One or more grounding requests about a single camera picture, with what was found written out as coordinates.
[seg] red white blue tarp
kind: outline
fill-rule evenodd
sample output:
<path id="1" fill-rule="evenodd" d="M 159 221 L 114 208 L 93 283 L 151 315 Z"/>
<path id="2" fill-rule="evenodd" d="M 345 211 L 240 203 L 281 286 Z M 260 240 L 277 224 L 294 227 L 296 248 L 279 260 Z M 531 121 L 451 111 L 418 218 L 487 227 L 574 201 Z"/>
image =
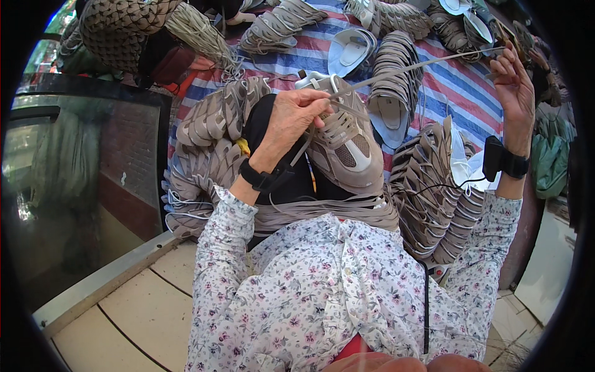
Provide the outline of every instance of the red white blue tarp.
<path id="1" fill-rule="evenodd" d="M 338 0 L 306 0 L 312 6 L 328 13 L 328 18 L 318 24 L 303 27 L 298 33 L 297 46 L 286 52 L 270 52 L 266 55 L 252 56 L 238 49 L 239 54 L 247 57 L 243 62 L 246 77 L 265 76 L 271 80 L 272 73 L 295 74 L 299 70 L 318 71 L 327 74 L 328 49 L 333 36 L 344 29 L 360 27 L 360 22 L 352 15 L 344 15 L 344 2 Z M 239 37 L 228 40 L 230 45 L 238 43 Z M 432 33 L 427 38 L 415 43 L 420 61 L 432 60 L 452 54 L 447 51 Z M 488 136 L 502 137 L 502 107 L 497 100 L 496 91 L 491 81 L 484 76 L 489 73 L 488 67 L 481 63 L 468 64 L 455 58 L 430 64 L 424 67 L 423 86 L 419 89 L 419 102 L 415 120 L 409 128 L 409 135 L 414 136 L 419 130 L 419 118 L 424 113 L 424 124 L 428 121 L 441 123 L 447 115 L 452 116 L 454 126 L 459 129 L 475 147 L 480 149 Z M 201 72 L 186 92 L 177 119 L 170 131 L 168 144 L 168 166 L 176 144 L 176 128 L 180 120 L 186 116 L 198 100 L 217 88 L 223 86 L 220 71 Z M 371 72 L 359 73 L 348 79 L 351 84 L 371 77 Z M 276 79 L 270 82 L 274 93 L 279 90 L 294 89 L 293 82 Z M 369 87 L 358 89 L 365 98 Z M 390 172 L 393 150 L 382 146 L 384 152 L 385 175 Z"/>

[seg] floral shirt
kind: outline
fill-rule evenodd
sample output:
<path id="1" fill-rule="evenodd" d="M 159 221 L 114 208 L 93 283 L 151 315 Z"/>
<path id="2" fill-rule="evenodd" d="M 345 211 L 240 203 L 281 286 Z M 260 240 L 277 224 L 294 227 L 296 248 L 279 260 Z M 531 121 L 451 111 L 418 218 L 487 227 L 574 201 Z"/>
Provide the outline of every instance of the floral shirt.
<path id="1" fill-rule="evenodd" d="M 430 278 L 423 355 L 425 272 L 398 231 L 329 213 L 290 224 L 247 254 L 258 210 L 217 193 L 196 251 L 186 371 L 320 371 L 357 333 L 395 358 L 483 359 L 522 201 L 486 193 L 445 287 Z"/>

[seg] wrist strap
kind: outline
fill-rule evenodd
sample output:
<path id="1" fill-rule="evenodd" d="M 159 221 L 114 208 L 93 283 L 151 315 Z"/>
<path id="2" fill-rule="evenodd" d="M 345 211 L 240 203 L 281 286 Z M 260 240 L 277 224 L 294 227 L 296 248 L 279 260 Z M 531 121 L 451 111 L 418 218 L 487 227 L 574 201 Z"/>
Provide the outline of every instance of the wrist strap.
<path id="1" fill-rule="evenodd" d="M 529 159 L 508 151 L 496 136 L 486 138 L 484 146 L 483 174 L 490 182 L 496 179 L 496 173 L 504 171 L 509 176 L 522 179 L 529 171 Z"/>
<path id="2" fill-rule="evenodd" d="M 267 172 L 258 173 L 248 161 L 249 159 L 245 159 L 240 165 L 240 174 L 252 185 L 252 189 L 264 194 L 271 193 L 295 174 L 291 165 L 282 163 L 277 164 L 270 174 Z"/>

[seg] woman's left hand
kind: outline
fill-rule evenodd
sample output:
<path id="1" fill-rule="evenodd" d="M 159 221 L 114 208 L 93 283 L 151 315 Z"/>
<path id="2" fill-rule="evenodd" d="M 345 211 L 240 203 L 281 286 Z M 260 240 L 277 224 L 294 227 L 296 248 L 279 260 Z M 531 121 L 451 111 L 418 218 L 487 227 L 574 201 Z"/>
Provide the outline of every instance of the woman's left hand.
<path id="1" fill-rule="evenodd" d="M 504 110 L 504 147 L 511 153 L 529 157 L 535 121 L 535 89 L 510 41 L 496 60 L 490 61 L 498 101 Z"/>

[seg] green bag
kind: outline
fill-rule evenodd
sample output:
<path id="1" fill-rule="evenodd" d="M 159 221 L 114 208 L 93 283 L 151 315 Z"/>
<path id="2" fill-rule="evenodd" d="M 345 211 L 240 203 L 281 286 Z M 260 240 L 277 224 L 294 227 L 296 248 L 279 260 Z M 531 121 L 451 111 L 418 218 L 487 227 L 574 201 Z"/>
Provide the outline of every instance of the green bag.
<path id="1" fill-rule="evenodd" d="M 554 198 L 566 187 L 568 152 L 577 132 L 552 113 L 537 120 L 531 143 L 531 175 L 540 199 Z"/>

